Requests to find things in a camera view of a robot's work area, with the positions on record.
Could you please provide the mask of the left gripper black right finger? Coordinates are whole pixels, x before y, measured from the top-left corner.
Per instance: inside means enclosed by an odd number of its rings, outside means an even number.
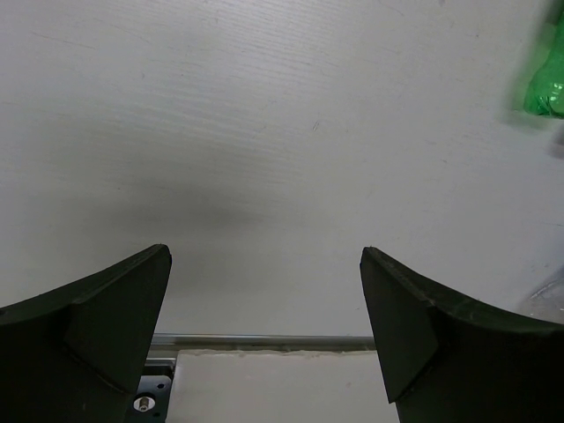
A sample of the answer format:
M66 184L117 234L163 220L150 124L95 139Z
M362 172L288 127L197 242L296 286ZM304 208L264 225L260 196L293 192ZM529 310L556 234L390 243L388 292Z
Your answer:
M488 305L374 247L360 275L403 422L560 422L563 327Z

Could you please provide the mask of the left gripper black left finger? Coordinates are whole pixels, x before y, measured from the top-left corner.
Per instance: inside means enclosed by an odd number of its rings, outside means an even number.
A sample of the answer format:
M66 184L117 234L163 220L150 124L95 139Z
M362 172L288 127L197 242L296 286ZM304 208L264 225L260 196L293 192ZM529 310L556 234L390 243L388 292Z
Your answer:
M1 310L3 422L122 422L137 394L172 256L155 244Z

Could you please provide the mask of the green plastic bottle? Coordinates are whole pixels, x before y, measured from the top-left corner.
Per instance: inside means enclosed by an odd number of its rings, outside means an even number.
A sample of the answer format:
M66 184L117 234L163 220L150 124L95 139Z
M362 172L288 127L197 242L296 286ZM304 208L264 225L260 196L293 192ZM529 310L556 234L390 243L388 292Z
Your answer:
M552 1L538 45L538 66L525 90L523 111L563 119L563 2Z

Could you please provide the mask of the aluminium table edge rail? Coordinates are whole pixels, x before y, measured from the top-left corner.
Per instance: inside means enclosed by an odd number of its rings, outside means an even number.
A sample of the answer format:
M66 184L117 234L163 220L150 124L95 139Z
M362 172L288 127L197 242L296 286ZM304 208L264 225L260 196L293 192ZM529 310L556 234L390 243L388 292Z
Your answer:
M352 336L274 336L274 335L202 335L157 333L125 420L127 422L164 422L176 374L179 352L314 352L350 353L375 349L371 337Z

